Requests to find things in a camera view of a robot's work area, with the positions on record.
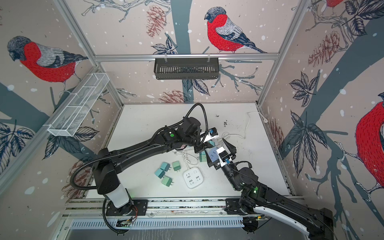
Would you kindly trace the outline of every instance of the bird head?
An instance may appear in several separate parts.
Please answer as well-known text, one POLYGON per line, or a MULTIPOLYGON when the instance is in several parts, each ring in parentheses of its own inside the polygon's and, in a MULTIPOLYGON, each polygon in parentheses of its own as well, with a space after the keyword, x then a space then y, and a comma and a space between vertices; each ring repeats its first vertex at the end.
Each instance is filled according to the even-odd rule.
POLYGON ((207 11, 204 19, 208 20, 210 23, 214 21, 214 19, 220 14, 226 14, 227 12, 222 7, 213 7, 207 11))
POLYGON ((7 48, 9 56, 12 60, 20 59, 22 61, 26 60, 24 55, 24 46, 32 42, 29 38, 24 36, 16 36, 8 42, 7 48))
POLYGON ((380 93, 378 96, 381 97, 384 101, 384 93, 380 93))

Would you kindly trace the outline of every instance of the bullfinch illustration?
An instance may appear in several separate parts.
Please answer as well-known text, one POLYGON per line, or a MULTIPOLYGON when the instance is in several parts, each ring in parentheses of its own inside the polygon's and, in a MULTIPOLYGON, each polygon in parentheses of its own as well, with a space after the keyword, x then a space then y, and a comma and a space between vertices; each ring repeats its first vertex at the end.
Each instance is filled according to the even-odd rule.
MULTIPOLYGON (((384 101, 384 93, 378 96, 384 101)), ((367 190, 359 182, 355 183, 367 193, 368 198, 365 201, 370 202, 371 193, 377 189, 384 188, 384 102, 376 104, 357 124, 357 154, 344 151, 343 145, 339 142, 336 143, 341 146, 344 154, 341 160, 344 160, 345 154, 359 159, 376 179, 376 185, 370 190, 367 190)))
POLYGON ((64 92, 69 93, 65 89, 65 81, 72 75, 77 77, 74 72, 77 64, 88 59, 60 48, 43 46, 24 36, 14 37, 7 47, 12 60, 19 59, 36 77, 47 82, 63 83, 64 90, 59 96, 64 92))
POLYGON ((231 51, 234 53, 241 48, 251 48, 260 53, 265 53, 257 48, 246 37, 243 30, 229 19, 224 8, 213 7, 209 9, 204 19, 208 21, 208 39, 219 49, 219 52, 231 51))

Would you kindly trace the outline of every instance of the gray floor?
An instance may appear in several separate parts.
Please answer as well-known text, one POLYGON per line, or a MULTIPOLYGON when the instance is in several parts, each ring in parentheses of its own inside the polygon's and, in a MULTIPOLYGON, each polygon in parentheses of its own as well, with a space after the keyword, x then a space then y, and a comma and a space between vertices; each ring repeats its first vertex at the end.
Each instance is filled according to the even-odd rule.
POLYGON ((247 234, 242 228, 177 228, 160 230, 130 230, 116 236, 109 229, 72 230, 66 240, 303 240, 303 235, 296 229, 271 219, 265 226, 259 226, 255 234, 247 234))

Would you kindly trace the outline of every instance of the mesh basket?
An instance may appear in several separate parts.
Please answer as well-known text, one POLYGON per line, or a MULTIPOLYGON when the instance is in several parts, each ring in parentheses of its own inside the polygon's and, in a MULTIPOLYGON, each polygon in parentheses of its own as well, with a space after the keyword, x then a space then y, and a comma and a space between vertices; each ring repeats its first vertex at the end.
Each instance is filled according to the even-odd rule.
POLYGON ((156 79, 217 79, 218 58, 156 58, 156 79))
POLYGON ((48 131, 54 136, 73 137, 91 107, 109 82, 106 73, 93 73, 77 93, 71 93, 69 104, 49 126, 48 131))

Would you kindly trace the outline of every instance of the wall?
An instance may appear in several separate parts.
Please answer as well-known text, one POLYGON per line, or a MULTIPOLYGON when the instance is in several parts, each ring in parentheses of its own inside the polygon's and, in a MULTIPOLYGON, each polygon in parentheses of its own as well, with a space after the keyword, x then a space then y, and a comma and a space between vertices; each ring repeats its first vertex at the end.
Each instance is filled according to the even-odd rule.
MULTIPOLYGON (((0 16, 1 177, 69 95, 68 92, 59 94, 63 91, 62 82, 66 80, 66 90, 72 91, 79 82, 73 73, 83 78, 91 64, 83 58, 83 50, 52 1, 2 1, 0 16), (24 45, 7 46, 16 36, 57 49, 47 51, 41 47, 46 52, 41 61, 36 62, 40 51, 24 45), (13 52, 15 61, 9 51, 13 52), (24 61, 18 59, 21 54, 26 56, 24 61), (74 61, 81 59, 76 66, 74 61)), ((117 105, 105 91, 74 137, 51 136, 41 143, 36 155, 0 196, 0 239, 50 237, 65 203, 82 196, 69 187, 67 177, 83 162, 94 158, 117 112, 117 105)), ((89 169, 84 171, 78 183, 84 184, 90 174, 89 169)))
POLYGON ((310 5, 262 105, 297 194, 332 210, 339 239, 384 235, 383 3, 310 5))
MULTIPOLYGON (((67 2, 95 54, 121 55, 217 53, 219 49, 229 50, 222 53, 257 53, 257 49, 276 53, 282 44, 298 0, 67 2), (205 15, 212 7, 222 7, 230 20, 238 26, 228 27, 231 30, 226 34, 230 34, 233 29, 236 29, 238 34, 243 31, 245 38, 255 44, 254 49, 232 48, 229 42, 221 42, 224 41, 221 37, 209 40, 208 34, 214 30, 208 31, 207 24, 210 23, 205 19, 205 15)), ((233 41, 244 43, 245 38, 242 37, 233 41)), ((161 96, 161 99, 181 102, 225 102, 256 101, 272 63, 222 61, 218 80, 161 82, 152 78, 153 62, 103 63, 103 67, 105 71, 119 76, 119 79, 113 78, 117 88, 130 89, 129 92, 136 95, 124 98, 126 103, 162 102, 158 100, 158 96, 161 96), (143 87, 141 83, 144 82, 150 84, 152 92, 149 93, 149 90, 143 87)))

